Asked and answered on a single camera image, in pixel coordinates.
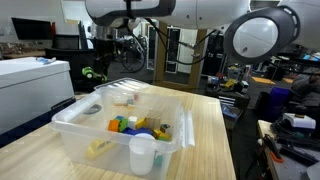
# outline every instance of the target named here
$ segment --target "wooden table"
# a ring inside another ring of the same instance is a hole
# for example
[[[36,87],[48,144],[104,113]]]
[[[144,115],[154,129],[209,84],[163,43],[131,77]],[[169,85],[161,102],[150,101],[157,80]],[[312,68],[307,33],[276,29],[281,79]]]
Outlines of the wooden table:
[[[259,129],[259,134],[260,137],[263,137],[265,134],[269,134],[271,137],[274,137],[274,134],[270,130],[270,125],[271,123],[259,120],[258,121],[258,129]],[[297,150],[300,151],[305,151],[309,153],[310,155],[315,156],[317,159],[320,159],[320,152],[312,151],[312,150],[307,150],[307,149],[302,149],[302,148],[296,148]],[[309,178],[307,177],[306,171],[307,167],[296,162],[295,160],[288,158],[286,156],[282,155],[282,158],[284,159],[283,163],[277,163],[274,162],[269,155],[269,149],[266,148],[265,153],[267,156],[267,161],[268,165],[272,174],[272,177],[274,180],[277,179],[300,179],[300,180],[308,180]]]
[[[28,52],[23,54],[7,54],[7,55],[3,55],[3,58],[17,59],[17,58],[24,58],[24,57],[41,57],[45,55],[46,55],[45,51],[33,51],[33,52]]]
[[[195,147],[173,153],[167,179],[236,179],[217,99],[150,86],[147,93],[176,96],[193,113]],[[0,149],[0,179],[137,179],[72,162],[58,132],[45,125]]]

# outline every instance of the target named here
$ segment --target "computer monitor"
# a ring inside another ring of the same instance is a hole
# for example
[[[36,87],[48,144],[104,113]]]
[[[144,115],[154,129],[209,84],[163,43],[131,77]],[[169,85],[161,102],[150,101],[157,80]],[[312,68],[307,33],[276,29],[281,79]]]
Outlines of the computer monitor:
[[[11,18],[19,40],[52,39],[51,23],[30,19]]]

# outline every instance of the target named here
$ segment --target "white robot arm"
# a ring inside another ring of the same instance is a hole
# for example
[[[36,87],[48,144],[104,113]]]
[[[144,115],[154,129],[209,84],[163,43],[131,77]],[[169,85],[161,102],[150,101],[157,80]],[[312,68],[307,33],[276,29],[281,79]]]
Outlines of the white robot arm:
[[[250,12],[250,0],[86,0],[98,26],[118,28],[136,17],[153,18],[181,28],[224,33],[230,57],[256,64],[291,43],[320,47],[320,1],[282,0],[276,8]]]

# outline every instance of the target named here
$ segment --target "floor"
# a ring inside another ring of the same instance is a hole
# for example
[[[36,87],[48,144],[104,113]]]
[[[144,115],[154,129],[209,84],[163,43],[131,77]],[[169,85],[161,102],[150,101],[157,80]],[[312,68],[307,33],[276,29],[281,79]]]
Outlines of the floor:
[[[144,69],[138,73],[130,73],[122,66],[120,62],[112,62],[109,68],[108,81],[113,81],[125,77],[134,78],[152,84],[153,71],[147,70],[146,67],[144,67]],[[175,81],[178,82],[185,82],[185,79],[187,77],[188,76],[185,74],[168,74],[166,76],[167,79],[175,78]],[[253,109],[259,98],[260,92],[264,91],[269,93],[273,87],[291,87],[291,84],[285,81],[273,81],[275,84],[257,83],[252,78],[248,78],[247,81],[249,83],[248,94],[251,97],[248,110],[244,118],[241,121],[237,122],[233,131],[227,131],[235,173],[238,180],[257,179],[262,170],[261,167],[256,167],[248,178],[245,177],[245,173],[248,170],[250,163],[254,160],[255,150],[257,149],[256,147],[258,137],[256,133],[256,123],[260,118],[255,115]],[[206,78],[200,79],[199,87],[196,89],[197,94],[204,94],[206,82]]]

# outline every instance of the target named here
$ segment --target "white cup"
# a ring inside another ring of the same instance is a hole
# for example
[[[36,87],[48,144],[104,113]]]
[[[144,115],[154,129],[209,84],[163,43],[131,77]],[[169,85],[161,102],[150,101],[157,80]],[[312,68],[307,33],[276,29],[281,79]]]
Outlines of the white cup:
[[[150,134],[141,133],[132,137],[129,142],[131,170],[140,176],[151,171],[155,156],[154,146],[152,144],[146,145],[148,142],[143,138],[155,140]]]

